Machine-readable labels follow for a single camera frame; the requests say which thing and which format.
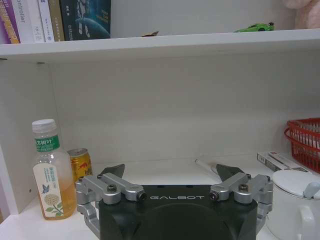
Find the mug lid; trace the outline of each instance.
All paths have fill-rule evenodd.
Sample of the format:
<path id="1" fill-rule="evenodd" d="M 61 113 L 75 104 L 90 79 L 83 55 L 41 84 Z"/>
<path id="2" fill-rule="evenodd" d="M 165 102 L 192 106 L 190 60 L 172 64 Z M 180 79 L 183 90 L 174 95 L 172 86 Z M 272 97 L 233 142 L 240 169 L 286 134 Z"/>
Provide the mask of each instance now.
<path id="1" fill-rule="evenodd" d="M 310 183 L 320 183 L 320 177 L 298 170 L 279 170 L 272 175 L 273 182 L 281 189 L 296 195 L 304 196 L 304 190 Z M 314 199 L 320 199 L 320 191 L 314 196 Z"/>

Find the blue book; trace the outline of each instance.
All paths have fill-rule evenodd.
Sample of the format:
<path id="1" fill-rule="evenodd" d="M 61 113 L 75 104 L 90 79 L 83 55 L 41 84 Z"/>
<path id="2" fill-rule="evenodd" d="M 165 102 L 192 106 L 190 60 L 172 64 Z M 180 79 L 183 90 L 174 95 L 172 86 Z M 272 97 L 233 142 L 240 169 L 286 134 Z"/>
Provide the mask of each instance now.
<path id="1" fill-rule="evenodd" d="M 110 38 L 111 0 L 60 0 L 67 41 Z"/>

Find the green toy car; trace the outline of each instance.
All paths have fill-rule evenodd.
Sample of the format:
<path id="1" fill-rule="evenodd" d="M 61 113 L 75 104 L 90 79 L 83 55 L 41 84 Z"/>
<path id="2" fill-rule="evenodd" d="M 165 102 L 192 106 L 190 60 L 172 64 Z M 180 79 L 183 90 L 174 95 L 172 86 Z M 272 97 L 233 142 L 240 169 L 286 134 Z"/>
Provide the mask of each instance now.
<path id="1" fill-rule="evenodd" d="M 270 22 L 269 24 L 257 23 L 249 26 L 248 28 L 239 29 L 235 33 L 246 33 L 246 32 L 262 32 L 262 31 L 273 31 L 275 30 L 275 24 Z"/>

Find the metal linkage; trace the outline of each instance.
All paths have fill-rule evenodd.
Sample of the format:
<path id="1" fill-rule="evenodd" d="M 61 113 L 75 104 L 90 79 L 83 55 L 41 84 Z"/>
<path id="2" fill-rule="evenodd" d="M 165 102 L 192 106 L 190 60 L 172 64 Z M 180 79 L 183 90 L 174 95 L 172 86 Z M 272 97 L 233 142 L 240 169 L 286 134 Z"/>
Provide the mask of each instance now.
<path id="1" fill-rule="evenodd" d="M 249 179 L 247 174 L 238 172 L 224 182 L 212 185 L 209 195 L 213 201 L 224 201 L 229 199 L 229 194 L 233 192 L 234 200 L 240 204 L 250 204 L 255 200 L 258 203 L 258 233 L 265 224 L 268 212 L 272 210 L 273 187 L 269 176 L 259 174 Z"/>
<path id="2" fill-rule="evenodd" d="M 222 183 L 212 185 L 210 188 L 210 198 L 214 201 L 225 201 L 229 199 L 229 194 L 238 188 L 239 184 L 248 182 L 248 176 L 245 173 L 238 172 Z"/>
<path id="3" fill-rule="evenodd" d="M 121 200 L 121 193 L 129 201 L 142 201 L 146 198 L 146 193 L 141 185 L 132 184 L 112 173 L 103 175 L 84 176 L 75 183 L 76 189 L 76 209 L 84 215 L 85 224 L 100 238 L 99 220 L 97 212 L 91 202 L 95 202 L 98 208 L 102 199 L 105 204 L 117 204 Z"/>
<path id="4" fill-rule="evenodd" d="M 139 202 L 145 200 L 147 197 L 143 186 L 132 184 L 112 173 L 103 174 L 101 180 L 106 184 L 119 186 L 121 193 L 124 194 L 125 198 L 129 201 Z"/>

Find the beverage can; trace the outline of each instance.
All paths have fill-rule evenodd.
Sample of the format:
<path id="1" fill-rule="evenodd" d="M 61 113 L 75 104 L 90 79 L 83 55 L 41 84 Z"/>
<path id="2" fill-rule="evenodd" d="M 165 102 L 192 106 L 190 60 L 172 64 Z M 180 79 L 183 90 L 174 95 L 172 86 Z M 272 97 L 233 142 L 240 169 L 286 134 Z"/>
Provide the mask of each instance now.
<path id="1" fill-rule="evenodd" d="M 68 151 L 70 155 L 74 182 L 80 177 L 92 175 L 91 159 L 86 148 L 76 148 Z"/>

